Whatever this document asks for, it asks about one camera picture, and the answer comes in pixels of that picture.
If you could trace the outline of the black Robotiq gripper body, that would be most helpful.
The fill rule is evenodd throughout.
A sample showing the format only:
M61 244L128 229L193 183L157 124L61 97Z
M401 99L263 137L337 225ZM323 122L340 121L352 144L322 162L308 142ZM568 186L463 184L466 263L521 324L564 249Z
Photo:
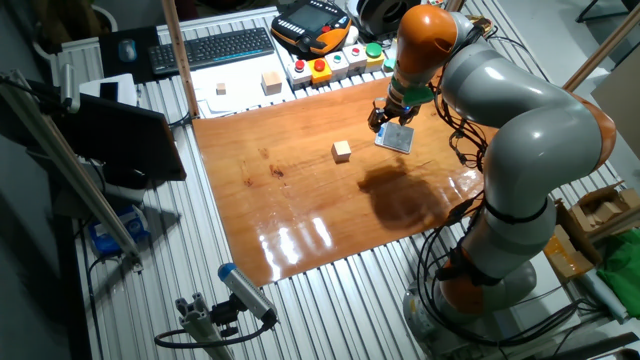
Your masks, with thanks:
M394 119L397 119L399 123L407 122L407 108L391 97L386 98L383 113L385 122L389 122Z

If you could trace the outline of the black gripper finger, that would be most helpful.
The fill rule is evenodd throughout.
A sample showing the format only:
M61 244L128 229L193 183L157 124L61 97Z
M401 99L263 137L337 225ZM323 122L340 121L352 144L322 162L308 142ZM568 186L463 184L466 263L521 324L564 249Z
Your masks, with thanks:
M367 123L371 131L378 133L383 124L388 121L384 107L379 107L373 103L373 109L368 117Z
M419 113L420 105L418 106L407 106L402 109L402 112L399 115L398 122L401 126L405 126L409 124L412 119Z

